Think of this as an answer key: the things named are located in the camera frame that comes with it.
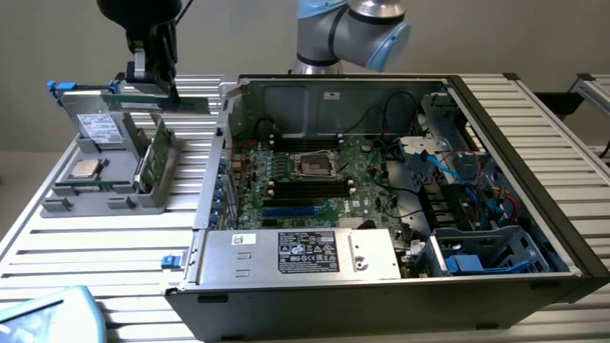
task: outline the white wall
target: white wall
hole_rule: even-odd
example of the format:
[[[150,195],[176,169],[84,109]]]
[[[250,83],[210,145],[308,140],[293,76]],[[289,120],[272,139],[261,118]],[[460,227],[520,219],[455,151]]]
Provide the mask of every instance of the white wall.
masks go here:
[[[388,71],[512,71],[536,90],[565,89],[576,72],[610,73],[608,0],[404,3],[411,43]],[[294,9],[296,0],[194,0],[178,26],[180,73],[285,72]],[[122,30],[94,1],[0,1],[0,149],[62,149],[74,129],[45,82],[106,82],[128,57]],[[610,129],[589,129],[600,144]]]

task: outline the barcode label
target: barcode label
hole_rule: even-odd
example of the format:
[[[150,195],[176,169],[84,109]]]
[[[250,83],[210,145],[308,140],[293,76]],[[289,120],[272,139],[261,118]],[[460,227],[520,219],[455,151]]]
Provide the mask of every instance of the barcode label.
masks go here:
[[[78,121],[85,128],[88,138],[97,144],[120,143],[121,133],[109,114],[78,114]]]

